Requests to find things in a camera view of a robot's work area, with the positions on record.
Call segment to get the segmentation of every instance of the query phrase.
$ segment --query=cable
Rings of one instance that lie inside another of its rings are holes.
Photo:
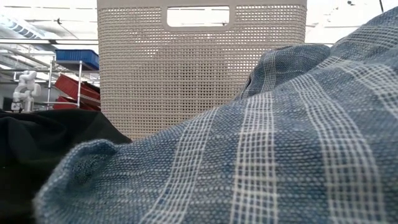
[[[382,2],[381,0],[379,0],[379,2],[380,2],[381,12],[383,13],[383,12],[384,12],[384,9],[383,9],[383,2]]]

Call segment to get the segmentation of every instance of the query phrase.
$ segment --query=perforated plastic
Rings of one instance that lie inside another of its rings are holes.
[[[226,103],[265,50],[304,42],[303,0],[242,0],[226,27],[178,29],[165,25],[178,5],[154,2],[98,0],[102,112],[132,139]]]

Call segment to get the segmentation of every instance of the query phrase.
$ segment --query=blue bin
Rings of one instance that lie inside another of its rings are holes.
[[[98,54],[93,50],[55,50],[57,61],[82,61],[91,66],[94,70],[99,70]]]

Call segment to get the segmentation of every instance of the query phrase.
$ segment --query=white robot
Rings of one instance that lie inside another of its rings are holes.
[[[32,71],[24,71],[23,75],[19,76],[19,83],[12,94],[11,110],[14,112],[22,110],[32,111],[34,96],[40,96],[40,85],[35,83],[37,73]]]

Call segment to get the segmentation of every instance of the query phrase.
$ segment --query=blue woven cloth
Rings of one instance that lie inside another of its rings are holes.
[[[264,54],[232,102],[74,148],[39,223],[398,223],[398,8]]]

